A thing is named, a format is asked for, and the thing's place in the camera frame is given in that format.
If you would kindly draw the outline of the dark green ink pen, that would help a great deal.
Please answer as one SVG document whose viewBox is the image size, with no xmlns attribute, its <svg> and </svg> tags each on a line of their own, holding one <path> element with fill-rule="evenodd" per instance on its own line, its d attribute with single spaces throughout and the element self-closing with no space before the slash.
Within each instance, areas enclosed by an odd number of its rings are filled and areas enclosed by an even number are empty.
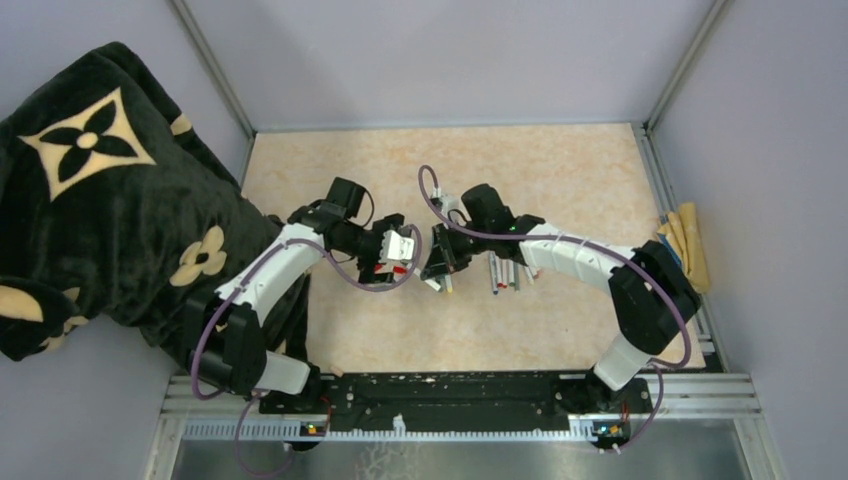
<svg viewBox="0 0 848 480">
<path fill-rule="evenodd" d="M 425 284 L 428 285 L 431 289 L 433 289 L 436 292 L 442 292 L 443 291 L 442 284 L 435 279 L 425 280 Z"/>
</svg>

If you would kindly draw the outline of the blue tip acrylic marker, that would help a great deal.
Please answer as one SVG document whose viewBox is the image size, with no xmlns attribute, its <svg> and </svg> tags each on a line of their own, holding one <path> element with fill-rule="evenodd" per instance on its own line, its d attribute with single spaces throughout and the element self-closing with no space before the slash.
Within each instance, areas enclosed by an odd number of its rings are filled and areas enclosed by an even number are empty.
<svg viewBox="0 0 848 480">
<path fill-rule="evenodd" d="M 488 255 L 488 264 L 489 264 L 489 276 L 490 276 L 490 284 L 491 291 L 494 295 L 499 293 L 500 283 L 499 283 L 499 274 L 498 274 L 498 260 L 493 252 L 490 252 Z"/>
</svg>

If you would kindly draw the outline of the red cap green-end marker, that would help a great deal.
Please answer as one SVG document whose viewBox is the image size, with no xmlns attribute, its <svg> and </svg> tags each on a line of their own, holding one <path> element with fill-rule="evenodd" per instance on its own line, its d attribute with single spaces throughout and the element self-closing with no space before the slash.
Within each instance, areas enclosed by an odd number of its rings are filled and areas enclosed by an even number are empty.
<svg viewBox="0 0 848 480">
<path fill-rule="evenodd" d="M 508 267 L 504 259 L 497 260 L 497 282 L 500 289 L 507 289 L 509 287 Z"/>
</svg>

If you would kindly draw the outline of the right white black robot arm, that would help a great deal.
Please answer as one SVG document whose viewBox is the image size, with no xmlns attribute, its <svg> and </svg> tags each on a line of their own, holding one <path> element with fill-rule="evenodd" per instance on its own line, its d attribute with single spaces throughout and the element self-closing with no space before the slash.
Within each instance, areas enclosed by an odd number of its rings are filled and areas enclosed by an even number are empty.
<svg viewBox="0 0 848 480">
<path fill-rule="evenodd" d="M 687 322 L 701 307 L 672 252 L 658 241 L 621 247 L 565 233 L 541 217 L 513 215 L 486 183 L 467 190 L 460 200 L 469 220 L 433 227 L 422 279 L 457 273 L 474 256 L 492 253 L 533 270 L 571 276 L 608 294 L 619 334 L 593 365 L 586 385 L 589 404 L 600 412 L 612 412 L 626 400 L 626 385 L 676 336 L 685 334 Z"/>
</svg>

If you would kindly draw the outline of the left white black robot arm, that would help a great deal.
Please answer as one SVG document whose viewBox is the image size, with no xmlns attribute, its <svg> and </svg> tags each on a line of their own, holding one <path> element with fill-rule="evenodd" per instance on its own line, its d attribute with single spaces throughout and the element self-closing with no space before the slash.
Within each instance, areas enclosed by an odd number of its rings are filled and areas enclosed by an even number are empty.
<svg viewBox="0 0 848 480">
<path fill-rule="evenodd" d="M 422 233 L 401 214 L 370 227 L 353 223 L 368 193 L 360 184 L 335 178 L 326 196 L 297 209 L 242 272 L 213 293 L 188 301 L 182 348 L 196 398 L 276 392 L 297 413 L 317 407 L 319 369 L 267 348 L 263 326 L 314 265 L 338 264 L 335 251 L 355 259 L 358 278 L 342 277 L 363 291 L 388 292 L 413 279 Z"/>
</svg>

